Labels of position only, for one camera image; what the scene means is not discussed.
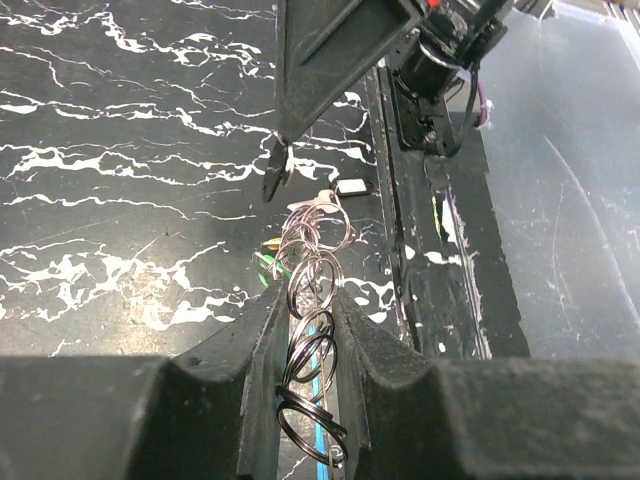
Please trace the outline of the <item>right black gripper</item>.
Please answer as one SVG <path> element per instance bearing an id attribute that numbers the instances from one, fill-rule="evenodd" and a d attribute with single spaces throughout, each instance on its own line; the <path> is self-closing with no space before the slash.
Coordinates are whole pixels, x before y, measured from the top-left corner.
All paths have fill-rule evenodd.
<path id="1" fill-rule="evenodd" d="M 407 33 L 394 79 L 410 98 L 440 98 L 507 33 L 513 3 L 485 1 L 279 1 L 275 111 L 292 143 Z"/>

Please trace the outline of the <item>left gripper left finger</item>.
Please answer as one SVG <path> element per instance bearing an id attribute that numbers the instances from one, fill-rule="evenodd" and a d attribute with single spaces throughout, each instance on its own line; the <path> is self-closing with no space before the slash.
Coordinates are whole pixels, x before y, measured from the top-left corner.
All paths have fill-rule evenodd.
<path id="1" fill-rule="evenodd" d="M 273 479 L 286 289 L 181 355 L 5 356 L 5 479 Z"/>

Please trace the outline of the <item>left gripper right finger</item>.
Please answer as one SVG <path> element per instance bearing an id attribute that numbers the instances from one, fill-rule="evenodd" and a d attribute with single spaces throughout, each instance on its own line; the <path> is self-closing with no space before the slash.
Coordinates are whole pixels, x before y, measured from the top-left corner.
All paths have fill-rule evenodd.
<path id="1" fill-rule="evenodd" d="M 332 303 L 350 479 L 635 479 L 639 367 L 430 360 Z"/>

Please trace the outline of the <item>blue organizer handle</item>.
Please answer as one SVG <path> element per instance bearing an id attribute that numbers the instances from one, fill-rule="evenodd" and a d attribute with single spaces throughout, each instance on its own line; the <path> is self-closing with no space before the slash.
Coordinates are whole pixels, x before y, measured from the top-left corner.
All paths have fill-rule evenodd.
<path id="1" fill-rule="evenodd" d="M 321 360 L 322 348 L 319 347 L 318 351 L 314 353 L 311 357 L 311 368 L 314 369 L 316 367 L 322 368 L 323 361 Z M 313 395 L 317 395 L 324 391 L 323 388 L 323 380 L 322 374 L 319 374 L 312 380 L 312 393 Z M 325 442 L 325 434 L 321 425 L 315 425 L 315 448 L 320 453 L 326 453 L 326 442 Z M 323 463 L 318 462 L 316 464 L 316 479 L 317 480 L 328 480 L 329 479 L 329 468 Z"/>

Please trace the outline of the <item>black tagged key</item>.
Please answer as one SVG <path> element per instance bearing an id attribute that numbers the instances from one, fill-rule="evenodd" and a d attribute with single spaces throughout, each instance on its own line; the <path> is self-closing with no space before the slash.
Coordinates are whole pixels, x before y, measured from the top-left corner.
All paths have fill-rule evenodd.
<path id="1" fill-rule="evenodd" d="M 280 140 L 276 141 L 271 150 L 262 184 L 262 200 L 265 203 L 272 201 L 279 186 L 286 182 L 290 175 L 290 150 L 291 145 Z"/>

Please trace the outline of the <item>metal key organizer with rings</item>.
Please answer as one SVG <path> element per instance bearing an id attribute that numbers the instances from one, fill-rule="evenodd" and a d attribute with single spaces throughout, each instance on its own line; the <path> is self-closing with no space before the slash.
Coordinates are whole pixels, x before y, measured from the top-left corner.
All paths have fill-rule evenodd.
<path id="1" fill-rule="evenodd" d="M 334 335 L 337 322 L 332 304 L 344 284 L 336 254 L 353 236 L 350 219 L 341 206 L 325 214 L 316 207 L 291 212 L 281 231 L 275 259 L 291 273 L 286 283 L 290 325 L 285 366 L 280 384 L 277 418 L 282 431 L 308 457 L 329 468 L 341 468 L 348 457 L 347 430 L 330 410 L 329 392 L 338 366 Z M 322 348 L 322 368 L 311 368 L 311 357 Z M 312 393 L 312 380 L 322 374 L 324 391 Z M 315 448 L 315 425 L 322 426 L 326 453 Z"/>

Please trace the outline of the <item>white tagged key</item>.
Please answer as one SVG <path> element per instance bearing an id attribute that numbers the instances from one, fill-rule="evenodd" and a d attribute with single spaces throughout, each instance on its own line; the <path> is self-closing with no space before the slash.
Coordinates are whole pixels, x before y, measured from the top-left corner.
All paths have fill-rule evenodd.
<path id="1" fill-rule="evenodd" d="M 342 199 L 369 195 L 373 189 L 373 183 L 364 178 L 336 179 L 328 189 L 320 190 L 312 199 L 291 203 L 287 209 L 295 212 L 316 207 L 322 213 L 333 214 L 341 207 Z"/>

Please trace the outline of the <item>green tagged key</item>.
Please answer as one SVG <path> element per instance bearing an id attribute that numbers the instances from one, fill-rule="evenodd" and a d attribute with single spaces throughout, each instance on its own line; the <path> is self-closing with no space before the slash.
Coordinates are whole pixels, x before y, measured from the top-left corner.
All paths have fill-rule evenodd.
<path id="1" fill-rule="evenodd" d="M 286 278 L 289 279 L 291 273 L 277 261 L 273 255 L 254 252 L 252 261 L 257 269 L 258 279 L 262 285 L 268 288 L 273 281 Z"/>

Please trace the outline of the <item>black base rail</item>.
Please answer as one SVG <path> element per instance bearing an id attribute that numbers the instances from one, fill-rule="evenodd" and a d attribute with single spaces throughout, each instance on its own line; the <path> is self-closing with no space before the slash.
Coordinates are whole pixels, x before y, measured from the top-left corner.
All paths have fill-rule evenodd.
<path id="1" fill-rule="evenodd" d="M 427 358 L 529 357 L 473 130 L 445 163 L 400 147 L 391 73 L 367 78 L 397 315 Z"/>

